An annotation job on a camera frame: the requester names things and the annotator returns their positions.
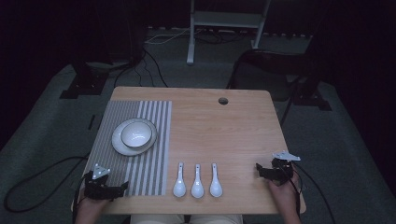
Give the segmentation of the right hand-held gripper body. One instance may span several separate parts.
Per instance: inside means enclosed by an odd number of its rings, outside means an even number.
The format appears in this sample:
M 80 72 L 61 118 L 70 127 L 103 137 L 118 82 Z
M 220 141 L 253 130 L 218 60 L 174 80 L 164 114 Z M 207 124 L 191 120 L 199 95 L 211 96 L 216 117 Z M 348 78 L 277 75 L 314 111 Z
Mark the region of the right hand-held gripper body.
M 299 156 L 290 154 L 288 151 L 274 153 L 268 179 L 275 181 L 277 185 L 285 184 L 293 177 L 292 163 L 300 160 Z

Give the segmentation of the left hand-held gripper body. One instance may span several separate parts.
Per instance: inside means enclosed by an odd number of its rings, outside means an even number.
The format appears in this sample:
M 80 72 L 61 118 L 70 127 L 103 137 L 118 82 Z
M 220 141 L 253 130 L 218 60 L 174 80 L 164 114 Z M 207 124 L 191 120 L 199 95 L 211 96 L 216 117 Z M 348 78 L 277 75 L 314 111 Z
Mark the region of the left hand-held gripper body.
M 110 170 L 96 163 L 92 170 L 85 174 L 84 195 L 94 200 L 109 200 L 110 189 L 106 185 Z

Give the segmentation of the person's left hand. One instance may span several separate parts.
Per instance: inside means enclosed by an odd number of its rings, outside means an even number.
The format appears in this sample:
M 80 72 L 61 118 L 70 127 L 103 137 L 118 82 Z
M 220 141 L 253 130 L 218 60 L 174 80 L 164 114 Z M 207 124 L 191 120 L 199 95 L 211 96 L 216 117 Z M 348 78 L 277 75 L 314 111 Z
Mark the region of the person's left hand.
M 109 200 L 94 200 L 85 195 L 85 189 L 79 191 L 78 214 L 84 216 L 100 216 Z

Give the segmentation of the person's right hand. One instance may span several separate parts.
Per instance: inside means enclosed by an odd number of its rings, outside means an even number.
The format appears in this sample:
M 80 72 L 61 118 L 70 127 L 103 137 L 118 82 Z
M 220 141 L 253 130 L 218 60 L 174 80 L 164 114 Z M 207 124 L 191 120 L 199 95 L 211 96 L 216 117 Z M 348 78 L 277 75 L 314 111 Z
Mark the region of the person's right hand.
M 272 194 L 273 200 L 278 210 L 291 209 L 295 210 L 297 205 L 297 187 L 299 176 L 294 173 L 291 181 L 277 186 L 273 181 L 267 182 L 268 188 Z

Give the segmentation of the grey striped placemat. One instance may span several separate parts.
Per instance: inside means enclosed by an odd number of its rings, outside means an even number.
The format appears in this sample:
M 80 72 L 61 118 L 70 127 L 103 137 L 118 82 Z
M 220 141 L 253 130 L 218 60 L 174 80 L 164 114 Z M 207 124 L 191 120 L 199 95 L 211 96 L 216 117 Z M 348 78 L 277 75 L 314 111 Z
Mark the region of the grey striped placemat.
M 120 152 L 120 133 L 127 121 L 146 119 L 155 127 L 155 141 L 148 150 L 132 155 Z M 164 195 L 166 192 L 169 136 L 172 119 L 170 101 L 111 101 L 99 127 L 85 171 L 96 165 L 109 170 L 111 187 L 129 184 L 127 196 Z

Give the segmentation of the white plate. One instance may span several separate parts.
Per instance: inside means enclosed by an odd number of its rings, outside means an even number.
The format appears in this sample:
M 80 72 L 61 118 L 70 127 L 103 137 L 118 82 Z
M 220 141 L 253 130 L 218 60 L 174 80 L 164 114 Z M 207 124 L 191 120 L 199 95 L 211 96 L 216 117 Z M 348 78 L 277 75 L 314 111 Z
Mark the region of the white plate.
M 147 123 L 147 125 L 150 127 L 151 131 L 152 131 L 152 136 L 150 138 L 150 140 L 148 141 L 147 144 L 145 144 L 142 147 L 127 147 L 125 146 L 122 141 L 121 141 L 121 132 L 122 130 L 128 125 L 131 124 L 132 122 L 144 122 Z M 154 143 L 157 140 L 157 130 L 155 125 L 147 120 L 147 119 L 128 119 L 125 120 L 123 123 L 121 123 L 120 125 L 118 125 L 116 127 L 116 129 L 114 130 L 113 134 L 112 134 L 112 146 L 114 147 L 114 149 L 119 152 L 121 155 L 124 156 L 136 156 L 139 155 L 147 150 L 149 150 L 151 147 L 153 147 Z

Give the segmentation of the white ceramic spoon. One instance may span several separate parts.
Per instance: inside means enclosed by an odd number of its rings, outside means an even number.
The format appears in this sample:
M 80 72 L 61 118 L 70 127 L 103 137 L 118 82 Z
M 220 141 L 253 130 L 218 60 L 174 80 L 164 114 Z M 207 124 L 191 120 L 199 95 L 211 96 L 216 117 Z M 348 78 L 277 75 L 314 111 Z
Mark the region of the white ceramic spoon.
M 195 199 L 200 199 L 204 196 L 204 194 L 205 194 L 205 189 L 204 189 L 202 181 L 201 181 L 201 165 L 196 164 L 195 165 L 195 178 L 194 178 L 193 184 L 191 186 L 191 195 Z
M 218 166 L 213 163 L 212 164 L 212 181 L 210 184 L 209 192 L 213 197 L 220 197 L 223 193 L 222 186 L 219 182 L 218 177 Z
M 184 163 L 180 162 L 177 166 L 177 180 L 173 187 L 173 194 L 178 198 L 183 197 L 186 194 L 186 185 L 183 179 L 183 168 Z

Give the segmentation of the white bowl with dark rim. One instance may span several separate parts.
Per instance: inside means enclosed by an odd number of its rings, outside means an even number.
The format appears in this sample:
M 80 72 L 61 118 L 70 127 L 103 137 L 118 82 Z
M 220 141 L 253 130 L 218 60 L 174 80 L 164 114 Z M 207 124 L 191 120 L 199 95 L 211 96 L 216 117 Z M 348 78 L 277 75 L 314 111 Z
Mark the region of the white bowl with dark rim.
M 127 147 L 142 147 L 147 144 L 152 136 L 152 131 L 147 123 L 132 122 L 121 132 L 121 141 Z

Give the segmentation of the person's legs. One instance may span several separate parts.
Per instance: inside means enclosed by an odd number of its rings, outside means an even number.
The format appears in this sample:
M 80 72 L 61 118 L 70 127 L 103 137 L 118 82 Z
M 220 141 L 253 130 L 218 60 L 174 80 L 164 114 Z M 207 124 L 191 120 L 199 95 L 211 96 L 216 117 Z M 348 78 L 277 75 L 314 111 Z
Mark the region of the person's legs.
M 241 215 L 131 215 L 130 224 L 244 224 Z

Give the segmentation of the black stand base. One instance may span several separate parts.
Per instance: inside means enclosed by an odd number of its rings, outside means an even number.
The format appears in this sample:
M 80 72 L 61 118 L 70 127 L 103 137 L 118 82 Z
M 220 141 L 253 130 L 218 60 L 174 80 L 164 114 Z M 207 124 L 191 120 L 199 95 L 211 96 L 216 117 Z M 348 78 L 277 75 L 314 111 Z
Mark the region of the black stand base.
M 331 111 L 332 108 L 328 101 L 326 101 L 318 90 L 303 91 L 298 90 L 293 97 L 295 105 L 315 106 L 321 111 Z
M 84 62 L 72 63 L 76 75 L 61 99 L 77 99 L 80 95 L 100 95 L 106 84 L 108 72 L 92 69 Z

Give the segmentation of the white metal stand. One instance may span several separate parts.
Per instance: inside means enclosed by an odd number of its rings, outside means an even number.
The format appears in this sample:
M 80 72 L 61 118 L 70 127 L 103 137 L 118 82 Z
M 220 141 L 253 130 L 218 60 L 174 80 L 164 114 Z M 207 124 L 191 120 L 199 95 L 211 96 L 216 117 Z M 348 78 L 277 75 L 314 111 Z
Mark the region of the white metal stand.
M 187 65 L 194 64 L 196 26 L 255 29 L 256 36 L 251 41 L 251 47 L 253 49 L 257 49 L 259 47 L 264 30 L 264 24 L 266 22 L 269 6 L 272 0 L 264 0 L 264 6 L 261 14 L 196 10 L 195 0 L 190 0 L 190 2 L 190 39 L 187 54 Z

